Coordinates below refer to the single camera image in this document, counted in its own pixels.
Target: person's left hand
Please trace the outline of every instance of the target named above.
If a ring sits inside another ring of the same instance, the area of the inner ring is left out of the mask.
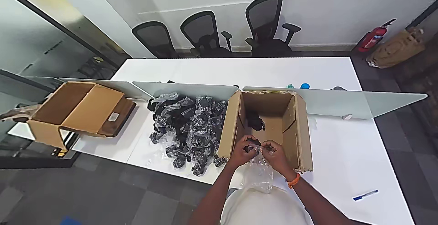
[[[233,154],[229,158],[227,165],[231,165],[231,166],[237,168],[238,166],[244,165],[249,160],[251,160],[251,158],[253,158],[257,155],[257,151],[258,151],[257,148],[250,150],[248,153],[244,150],[244,147],[248,146],[250,143],[247,140],[248,138],[252,138],[252,139],[256,140],[256,138],[253,135],[243,136],[236,143],[236,146],[234,147]]]

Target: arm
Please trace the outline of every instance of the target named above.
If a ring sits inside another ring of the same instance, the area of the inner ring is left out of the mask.
[[[249,153],[244,150],[248,146],[248,138],[256,139],[252,135],[245,135],[241,138],[234,148],[233,154],[227,165],[224,167],[219,177],[216,179],[209,192],[201,200],[198,207],[190,216],[189,225],[217,225],[225,204],[229,183],[238,166],[244,165],[257,154],[256,149]]]
[[[288,165],[286,155],[281,145],[272,140],[263,142],[261,153],[268,160],[269,164],[281,173],[284,178],[291,182],[297,173],[294,172]],[[267,146],[272,147],[272,151],[266,150]],[[352,222],[328,200],[326,200],[317,190],[315,190],[303,178],[293,186],[293,190],[297,193],[300,200],[303,202],[309,215],[315,224],[318,225],[350,225]]]

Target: chair armrest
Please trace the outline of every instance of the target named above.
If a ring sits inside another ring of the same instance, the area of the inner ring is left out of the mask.
[[[284,23],[284,24],[282,25],[282,27],[283,27],[284,29],[287,29],[287,30],[293,32],[293,33],[295,33],[295,32],[299,32],[299,31],[301,30],[301,27],[296,26],[296,25],[292,25],[292,24],[289,24],[289,23]]]
[[[289,24],[289,23],[284,23],[284,24],[282,25],[282,27],[283,27],[284,29],[289,30],[289,32],[287,33],[286,41],[284,41],[287,45],[289,45],[290,40],[292,39],[293,34],[294,34],[295,32],[299,32],[299,31],[301,30],[301,27],[296,26],[296,25],[292,25],[292,24]]]
[[[200,52],[195,48],[190,48],[190,53],[192,53],[192,55],[194,55],[196,58],[200,58],[201,56]]]
[[[230,39],[230,38],[233,37],[233,36],[232,36],[229,32],[227,32],[227,31],[223,31],[223,32],[221,32],[220,34],[222,34],[222,36],[224,36],[226,39]]]
[[[254,39],[252,38],[247,38],[245,39],[245,42],[247,42],[249,45],[251,45],[251,47],[255,48],[258,46],[258,44],[254,41]]]

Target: blue bottle cap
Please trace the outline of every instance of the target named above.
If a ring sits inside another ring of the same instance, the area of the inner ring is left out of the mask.
[[[303,84],[301,84],[301,87],[300,87],[300,89],[309,89],[309,88],[310,88],[310,85],[308,83],[303,83]]]

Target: label on box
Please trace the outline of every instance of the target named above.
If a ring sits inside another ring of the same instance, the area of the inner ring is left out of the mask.
[[[114,113],[114,112],[113,112],[113,113],[109,116],[108,121],[116,121],[118,116],[119,116],[118,113]]]

